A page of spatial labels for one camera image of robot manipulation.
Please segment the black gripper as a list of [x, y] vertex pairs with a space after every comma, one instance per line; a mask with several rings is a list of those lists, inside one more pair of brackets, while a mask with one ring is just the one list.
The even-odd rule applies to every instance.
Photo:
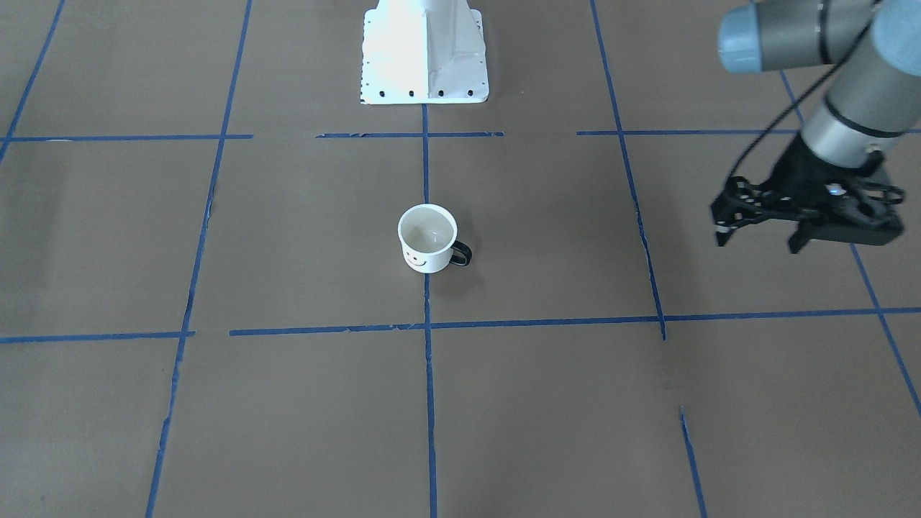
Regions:
[[833, 216], [832, 198], [846, 191], [867, 191], [879, 196], [889, 184], [874, 179], [885, 161], [878, 148], [863, 150], [856, 167], [842, 167], [823, 160], [801, 134], [787, 145], [760, 186], [741, 176], [730, 176], [710, 204], [714, 238], [724, 247], [741, 227], [771, 219], [799, 221], [787, 249], [800, 253], [813, 240], [849, 243], [848, 223]]

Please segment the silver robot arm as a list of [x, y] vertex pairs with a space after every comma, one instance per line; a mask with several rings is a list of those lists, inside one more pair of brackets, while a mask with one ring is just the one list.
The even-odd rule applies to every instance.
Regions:
[[710, 206], [717, 245], [770, 220], [796, 224], [790, 253], [812, 240], [882, 246], [900, 237], [904, 190], [884, 164], [919, 122], [919, 3], [751, 2], [724, 15], [717, 50], [730, 73], [826, 67], [771, 127], [827, 85], [765, 181], [740, 176], [736, 160]]

